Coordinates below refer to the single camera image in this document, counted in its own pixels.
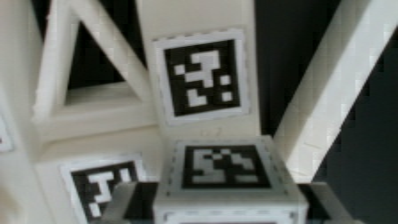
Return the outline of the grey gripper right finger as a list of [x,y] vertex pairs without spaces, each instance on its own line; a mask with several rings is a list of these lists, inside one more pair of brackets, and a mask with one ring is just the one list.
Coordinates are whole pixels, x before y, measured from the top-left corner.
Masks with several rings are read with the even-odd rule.
[[326,182],[299,185],[310,210],[306,224],[365,224],[356,220]]

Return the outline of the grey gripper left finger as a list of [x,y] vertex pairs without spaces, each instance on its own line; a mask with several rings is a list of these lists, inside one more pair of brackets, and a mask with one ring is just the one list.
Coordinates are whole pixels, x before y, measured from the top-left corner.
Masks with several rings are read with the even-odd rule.
[[155,224],[157,182],[121,183],[96,224]]

